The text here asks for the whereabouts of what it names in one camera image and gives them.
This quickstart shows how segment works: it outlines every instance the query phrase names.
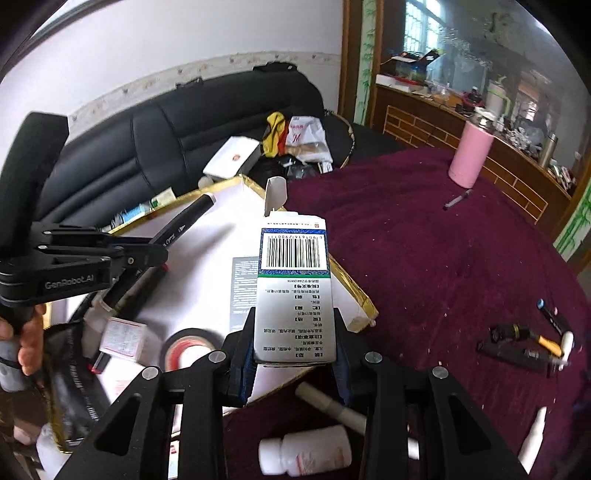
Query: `green bamboo painting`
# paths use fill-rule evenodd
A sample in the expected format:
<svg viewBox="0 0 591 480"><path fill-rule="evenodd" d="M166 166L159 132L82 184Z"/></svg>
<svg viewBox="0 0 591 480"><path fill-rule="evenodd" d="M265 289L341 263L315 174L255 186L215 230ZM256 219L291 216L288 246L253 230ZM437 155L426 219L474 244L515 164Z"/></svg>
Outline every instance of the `green bamboo painting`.
<svg viewBox="0 0 591 480"><path fill-rule="evenodd" d="M554 246L568 260L591 230L591 183L587 185L573 216L566 224Z"/></svg>
<svg viewBox="0 0 591 480"><path fill-rule="evenodd" d="M371 85L372 65L375 47L376 0L363 0L363 23L361 25L361 50L359 52L359 75L354 121L365 123Z"/></svg>

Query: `metal bolt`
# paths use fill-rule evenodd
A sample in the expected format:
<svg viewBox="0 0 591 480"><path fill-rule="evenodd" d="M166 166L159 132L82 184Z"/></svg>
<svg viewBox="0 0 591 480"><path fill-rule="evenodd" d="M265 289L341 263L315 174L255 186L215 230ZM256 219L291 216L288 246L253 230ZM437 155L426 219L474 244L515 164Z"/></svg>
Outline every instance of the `metal bolt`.
<svg viewBox="0 0 591 480"><path fill-rule="evenodd" d="M378 364L382 361L382 355L377 352L367 352L365 354L365 359L370 364Z"/></svg>
<svg viewBox="0 0 591 480"><path fill-rule="evenodd" d="M209 358L211 363L218 364L226 359L226 354L221 350L214 350L207 358Z"/></svg>
<svg viewBox="0 0 591 480"><path fill-rule="evenodd" d="M447 368L445 367L435 367L433 369L433 376L436 378L440 378L440 379L444 379L447 378L449 375L449 372L447 371Z"/></svg>
<svg viewBox="0 0 591 480"><path fill-rule="evenodd" d="M158 376L158 369L156 367L148 367L144 368L142 371L142 377L146 380L152 380Z"/></svg>

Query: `barcode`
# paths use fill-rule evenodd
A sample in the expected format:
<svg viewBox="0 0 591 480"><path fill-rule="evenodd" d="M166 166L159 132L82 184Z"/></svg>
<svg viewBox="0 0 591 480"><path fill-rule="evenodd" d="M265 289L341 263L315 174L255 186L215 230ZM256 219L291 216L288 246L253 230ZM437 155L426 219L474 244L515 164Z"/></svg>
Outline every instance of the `barcode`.
<svg viewBox="0 0 591 480"><path fill-rule="evenodd" d="M326 269L323 235L266 234L264 240L262 268Z"/></svg>

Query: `white plastic bag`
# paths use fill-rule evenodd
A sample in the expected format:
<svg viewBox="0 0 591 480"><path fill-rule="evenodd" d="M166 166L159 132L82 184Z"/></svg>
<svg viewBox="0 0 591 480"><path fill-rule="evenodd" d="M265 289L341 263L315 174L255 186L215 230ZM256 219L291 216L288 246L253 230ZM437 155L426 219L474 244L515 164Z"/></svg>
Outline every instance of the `white plastic bag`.
<svg viewBox="0 0 591 480"><path fill-rule="evenodd" d="M303 163L319 163L322 173L332 171L332 156L326 143L326 133L320 119L315 116L291 118L285 139L285 153Z"/></svg>

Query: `white pill bottle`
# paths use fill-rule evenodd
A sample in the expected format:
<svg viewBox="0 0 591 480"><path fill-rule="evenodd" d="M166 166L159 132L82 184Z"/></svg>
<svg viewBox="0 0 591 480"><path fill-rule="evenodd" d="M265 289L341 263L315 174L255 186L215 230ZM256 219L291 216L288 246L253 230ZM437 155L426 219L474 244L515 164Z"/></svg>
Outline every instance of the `white pill bottle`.
<svg viewBox="0 0 591 480"><path fill-rule="evenodd" d="M259 464L264 475L311 475L351 465L351 445L342 425L290 433L259 444Z"/></svg>

